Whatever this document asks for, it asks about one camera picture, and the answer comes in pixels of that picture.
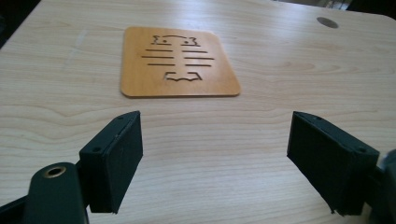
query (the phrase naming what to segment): wooden table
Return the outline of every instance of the wooden table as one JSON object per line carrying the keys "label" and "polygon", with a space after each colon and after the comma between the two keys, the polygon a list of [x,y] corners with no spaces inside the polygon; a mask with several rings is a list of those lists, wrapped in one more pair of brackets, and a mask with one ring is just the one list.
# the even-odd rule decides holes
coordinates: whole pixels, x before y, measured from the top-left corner
{"label": "wooden table", "polygon": [[[214,32],[242,93],[126,98],[129,26]],[[396,22],[378,15],[263,0],[43,0],[0,51],[0,204],[140,110],[145,156],[120,212],[91,223],[366,223],[368,206],[332,215],[286,157],[291,113],[321,116],[384,155],[396,147],[395,62]]]}

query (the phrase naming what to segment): wooden square tile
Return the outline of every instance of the wooden square tile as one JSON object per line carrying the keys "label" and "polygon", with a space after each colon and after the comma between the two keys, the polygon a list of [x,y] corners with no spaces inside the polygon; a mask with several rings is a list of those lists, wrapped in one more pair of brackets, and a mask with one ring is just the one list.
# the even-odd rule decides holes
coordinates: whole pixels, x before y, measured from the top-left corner
{"label": "wooden square tile", "polygon": [[235,96],[240,86],[219,38],[209,32],[130,27],[121,91],[144,96]]}

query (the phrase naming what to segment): bracket hole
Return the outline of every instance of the bracket hole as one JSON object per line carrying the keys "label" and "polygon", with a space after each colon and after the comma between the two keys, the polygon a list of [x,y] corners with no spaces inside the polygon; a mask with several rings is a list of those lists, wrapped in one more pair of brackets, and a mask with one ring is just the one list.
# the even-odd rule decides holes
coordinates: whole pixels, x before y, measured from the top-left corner
{"label": "bracket hole", "polygon": [[58,177],[58,176],[62,175],[64,172],[66,172],[66,167],[64,167],[64,166],[55,166],[55,167],[52,167],[52,168],[48,169],[44,173],[44,177],[46,177],[46,178],[54,178],[54,177]]}
{"label": "bracket hole", "polygon": [[92,150],[92,152],[98,152],[98,151],[100,151],[100,150],[101,150],[100,147],[94,147],[93,150]]}
{"label": "bracket hole", "polygon": [[366,153],[367,149],[364,148],[364,147],[358,147],[358,151],[361,152],[361,153]]}

